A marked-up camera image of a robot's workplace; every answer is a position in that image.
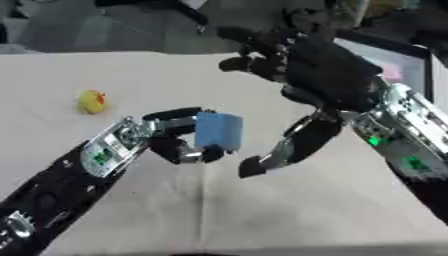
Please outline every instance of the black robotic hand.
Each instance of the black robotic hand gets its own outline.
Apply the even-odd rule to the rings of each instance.
[[[372,81],[381,68],[332,42],[297,29],[256,33],[221,27],[218,35],[242,45],[240,56],[222,61],[221,70],[284,83],[283,96],[316,107],[290,127],[268,155],[243,161],[242,178],[306,159],[339,134],[341,111],[365,112],[379,102],[379,88]]]
[[[337,110],[364,112],[378,102],[372,85],[381,68],[332,42],[297,29],[256,33],[238,27],[221,27],[218,34],[240,43],[240,57],[220,64],[223,71],[246,71],[270,81],[304,90]],[[262,56],[252,57],[251,53]],[[295,101],[309,102],[283,94]]]

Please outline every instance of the black chair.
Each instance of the black chair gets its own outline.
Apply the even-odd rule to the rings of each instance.
[[[206,26],[209,24],[207,16],[191,8],[181,0],[95,0],[96,7],[101,9],[116,5],[136,4],[144,4],[149,8],[163,8],[178,11],[198,24],[199,33],[204,32]]]

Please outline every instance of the blue cube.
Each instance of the blue cube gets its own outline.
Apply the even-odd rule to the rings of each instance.
[[[196,120],[195,147],[218,145],[227,151],[241,147],[243,119],[238,116],[200,112]]]

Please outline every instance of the white tablecloth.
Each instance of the white tablecloth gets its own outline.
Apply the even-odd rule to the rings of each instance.
[[[239,180],[239,162],[268,152],[311,109],[282,98],[279,85],[220,72],[226,56],[0,57],[2,197],[122,116],[199,105],[245,118],[242,150],[219,162],[176,167],[142,156],[48,255],[448,241],[448,228],[349,129],[296,166]],[[112,107],[79,114],[86,89],[104,91]]]

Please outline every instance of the robotic arm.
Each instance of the robotic arm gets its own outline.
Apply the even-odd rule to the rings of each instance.
[[[448,224],[448,117],[404,84],[350,51],[297,29],[256,33],[223,27],[242,45],[223,71],[242,71],[283,84],[282,95],[316,111],[289,128],[266,156],[242,162],[240,177],[265,174],[317,152],[344,125],[378,152],[410,191]]]
[[[201,108],[126,117],[54,161],[0,203],[0,255],[38,255],[82,217],[147,149],[174,164],[212,162],[217,145],[193,149],[179,138],[193,133]]]
[[[226,27],[242,44],[223,71],[244,71],[283,84],[282,95],[315,112],[293,124],[267,155],[243,161],[240,177],[265,174],[317,152],[342,127],[385,158],[392,171],[448,223],[448,118],[403,84],[350,51],[295,29],[271,33]],[[200,108],[124,118],[57,159],[0,203],[0,256],[38,255],[82,217],[147,149],[173,164],[213,162],[234,148],[193,149],[179,137],[195,132]]]

